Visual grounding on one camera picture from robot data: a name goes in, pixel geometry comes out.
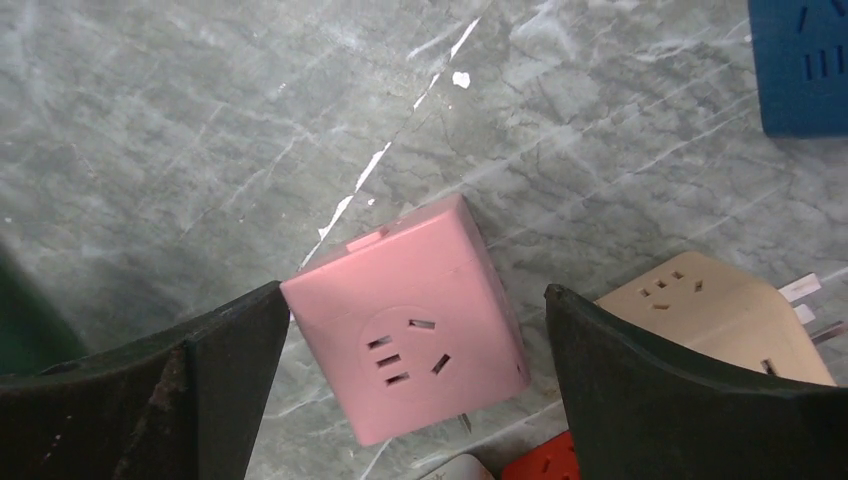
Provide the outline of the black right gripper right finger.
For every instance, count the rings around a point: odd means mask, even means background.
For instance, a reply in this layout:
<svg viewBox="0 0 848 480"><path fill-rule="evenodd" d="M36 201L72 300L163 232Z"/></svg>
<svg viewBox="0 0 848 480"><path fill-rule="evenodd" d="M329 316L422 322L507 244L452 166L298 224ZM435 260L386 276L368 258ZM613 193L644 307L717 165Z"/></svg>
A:
<svg viewBox="0 0 848 480"><path fill-rule="evenodd" d="M843 479L847 391L758 373L549 285L546 326L584 479Z"/></svg>

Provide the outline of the pink cube adapter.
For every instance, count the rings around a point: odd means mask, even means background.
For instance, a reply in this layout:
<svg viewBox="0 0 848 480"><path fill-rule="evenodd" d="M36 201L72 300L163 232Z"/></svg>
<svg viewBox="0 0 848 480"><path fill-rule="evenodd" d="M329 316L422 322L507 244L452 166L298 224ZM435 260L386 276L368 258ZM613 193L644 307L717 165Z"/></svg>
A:
<svg viewBox="0 0 848 480"><path fill-rule="evenodd" d="M363 446L530 384L519 322L459 194L344 243L281 291Z"/></svg>

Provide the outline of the blue cube socket adapter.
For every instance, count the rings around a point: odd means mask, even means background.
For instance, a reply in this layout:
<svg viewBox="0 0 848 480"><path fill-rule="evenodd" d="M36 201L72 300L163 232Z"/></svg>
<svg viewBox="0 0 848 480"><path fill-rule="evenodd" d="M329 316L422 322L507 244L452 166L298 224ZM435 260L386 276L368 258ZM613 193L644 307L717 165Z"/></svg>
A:
<svg viewBox="0 0 848 480"><path fill-rule="evenodd" d="M764 133L847 135L847 1L750 0Z"/></svg>

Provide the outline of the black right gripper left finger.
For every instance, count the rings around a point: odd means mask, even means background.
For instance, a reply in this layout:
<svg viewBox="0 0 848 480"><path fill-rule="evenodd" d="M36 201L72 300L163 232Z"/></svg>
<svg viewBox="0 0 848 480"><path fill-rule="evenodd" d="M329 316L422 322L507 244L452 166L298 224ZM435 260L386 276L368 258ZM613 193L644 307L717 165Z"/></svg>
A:
<svg viewBox="0 0 848 480"><path fill-rule="evenodd" d="M5 479L241 479L289 328L272 281L121 347L1 379Z"/></svg>

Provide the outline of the red cube socket adapter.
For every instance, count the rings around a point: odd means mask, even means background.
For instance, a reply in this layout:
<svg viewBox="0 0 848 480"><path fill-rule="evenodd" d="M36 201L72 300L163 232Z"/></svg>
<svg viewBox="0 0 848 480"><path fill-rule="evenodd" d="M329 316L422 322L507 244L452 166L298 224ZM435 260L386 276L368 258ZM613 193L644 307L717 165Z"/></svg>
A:
<svg viewBox="0 0 848 480"><path fill-rule="evenodd" d="M580 480L570 431L565 431L507 465L502 480Z"/></svg>

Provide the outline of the green cube socket adapter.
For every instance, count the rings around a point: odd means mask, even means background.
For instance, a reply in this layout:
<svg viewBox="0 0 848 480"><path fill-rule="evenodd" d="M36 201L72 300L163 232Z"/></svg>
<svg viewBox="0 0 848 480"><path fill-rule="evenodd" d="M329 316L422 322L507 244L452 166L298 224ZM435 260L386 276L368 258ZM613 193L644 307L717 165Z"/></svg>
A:
<svg viewBox="0 0 848 480"><path fill-rule="evenodd" d="M88 350L59 310L1 247L1 374L36 376L80 368Z"/></svg>

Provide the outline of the white cube socket adapter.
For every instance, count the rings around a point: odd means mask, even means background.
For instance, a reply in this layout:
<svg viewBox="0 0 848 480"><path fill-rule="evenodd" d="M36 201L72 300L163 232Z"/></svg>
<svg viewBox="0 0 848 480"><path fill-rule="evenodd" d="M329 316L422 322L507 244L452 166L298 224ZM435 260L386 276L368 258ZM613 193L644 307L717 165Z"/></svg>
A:
<svg viewBox="0 0 848 480"><path fill-rule="evenodd" d="M494 480L494 475L473 455L461 454L428 473L422 480Z"/></svg>

